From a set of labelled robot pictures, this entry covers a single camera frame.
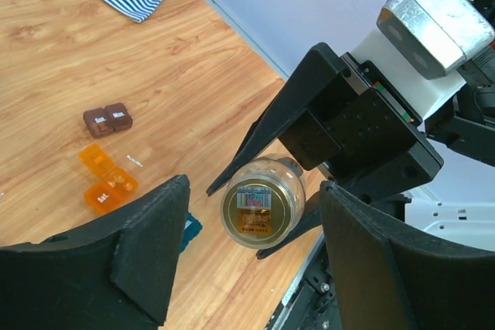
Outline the gold bottle cap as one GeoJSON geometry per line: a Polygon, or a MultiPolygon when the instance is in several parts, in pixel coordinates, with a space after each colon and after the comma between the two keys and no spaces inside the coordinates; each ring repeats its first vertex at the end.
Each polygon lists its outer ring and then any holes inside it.
{"type": "Polygon", "coordinates": [[[228,185],[220,216],[233,240],[262,250],[281,243],[294,230],[305,202],[306,190],[298,179],[247,178],[228,185]]]}

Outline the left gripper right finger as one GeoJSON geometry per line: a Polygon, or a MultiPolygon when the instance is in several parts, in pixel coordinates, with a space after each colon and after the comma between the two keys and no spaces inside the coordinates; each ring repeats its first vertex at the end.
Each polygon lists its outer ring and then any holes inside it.
{"type": "Polygon", "coordinates": [[[345,329],[492,329],[494,253],[422,232],[334,182],[320,214],[345,329]]]}

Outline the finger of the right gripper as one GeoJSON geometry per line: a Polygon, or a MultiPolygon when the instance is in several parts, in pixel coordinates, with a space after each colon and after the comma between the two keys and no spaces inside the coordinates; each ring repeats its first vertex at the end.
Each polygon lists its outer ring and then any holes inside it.
{"type": "Polygon", "coordinates": [[[298,224],[288,233],[288,235],[280,243],[277,243],[274,247],[269,247],[267,249],[259,250],[256,253],[257,259],[263,260],[271,256],[272,254],[276,253],[277,251],[287,246],[294,240],[298,239],[305,233],[309,232],[310,230],[313,230],[317,226],[320,226],[321,224],[322,224],[322,220],[318,207],[316,207],[315,209],[309,212],[304,212],[298,224]]]}

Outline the orange pill box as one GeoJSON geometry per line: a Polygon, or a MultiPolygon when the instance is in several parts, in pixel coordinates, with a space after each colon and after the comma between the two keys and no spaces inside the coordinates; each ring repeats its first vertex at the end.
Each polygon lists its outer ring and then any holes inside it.
{"type": "Polygon", "coordinates": [[[136,192],[138,181],[96,143],[87,146],[79,158],[96,177],[96,182],[84,193],[85,202],[101,215],[123,206],[136,192]]]}

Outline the teal pill box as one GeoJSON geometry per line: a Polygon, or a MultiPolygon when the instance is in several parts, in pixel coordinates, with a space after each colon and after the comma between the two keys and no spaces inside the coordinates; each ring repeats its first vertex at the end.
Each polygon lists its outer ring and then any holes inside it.
{"type": "Polygon", "coordinates": [[[198,236],[203,226],[201,222],[193,216],[192,213],[188,213],[186,217],[186,223],[183,231],[183,238],[180,244],[179,252],[182,253],[189,243],[198,236]]]}

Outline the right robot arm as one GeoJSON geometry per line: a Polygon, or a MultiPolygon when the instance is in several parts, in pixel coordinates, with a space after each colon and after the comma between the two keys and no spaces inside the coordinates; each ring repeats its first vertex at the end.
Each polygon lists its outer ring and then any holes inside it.
{"type": "Polygon", "coordinates": [[[492,165],[494,0],[387,0],[354,51],[311,47],[207,194],[260,178],[274,140],[365,203],[431,182],[434,141],[492,165]]]}

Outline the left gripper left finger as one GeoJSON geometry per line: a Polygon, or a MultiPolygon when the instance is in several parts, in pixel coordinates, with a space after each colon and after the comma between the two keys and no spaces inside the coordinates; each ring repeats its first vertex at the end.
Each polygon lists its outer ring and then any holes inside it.
{"type": "Polygon", "coordinates": [[[166,322],[188,215],[176,175],[89,223],[1,249],[3,329],[156,329],[166,322]]]}

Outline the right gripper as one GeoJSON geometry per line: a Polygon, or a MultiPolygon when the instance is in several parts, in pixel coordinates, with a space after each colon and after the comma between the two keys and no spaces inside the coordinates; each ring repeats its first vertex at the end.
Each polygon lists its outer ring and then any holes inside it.
{"type": "Polygon", "coordinates": [[[279,137],[305,170],[320,168],[365,203],[381,201],[431,182],[442,168],[442,157],[418,129],[421,121],[373,63],[360,64],[349,53],[340,58],[317,43],[207,195],[279,137]]]}

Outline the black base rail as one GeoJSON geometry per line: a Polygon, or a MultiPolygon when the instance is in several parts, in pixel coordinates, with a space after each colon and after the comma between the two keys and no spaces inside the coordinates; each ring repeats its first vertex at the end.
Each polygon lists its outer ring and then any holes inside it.
{"type": "Polygon", "coordinates": [[[266,330],[342,328],[333,272],[320,234],[265,325],[266,330]]]}

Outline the brown pill box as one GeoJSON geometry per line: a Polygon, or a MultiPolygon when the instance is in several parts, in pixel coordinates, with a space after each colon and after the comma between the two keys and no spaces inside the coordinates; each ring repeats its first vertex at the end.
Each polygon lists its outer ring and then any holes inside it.
{"type": "Polygon", "coordinates": [[[121,102],[87,110],[83,113],[83,120],[93,138],[106,137],[133,125],[132,116],[121,102]]]}

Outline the clear glass pill bottle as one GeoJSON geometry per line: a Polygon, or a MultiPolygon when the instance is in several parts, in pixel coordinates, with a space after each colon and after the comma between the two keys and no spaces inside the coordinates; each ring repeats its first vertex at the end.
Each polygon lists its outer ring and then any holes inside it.
{"type": "Polygon", "coordinates": [[[302,168],[295,160],[281,154],[261,156],[247,163],[234,174],[227,183],[227,188],[231,182],[260,177],[280,179],[285,182],[290,182],[292,179],[298,179],[306,189],[302,168]]]}

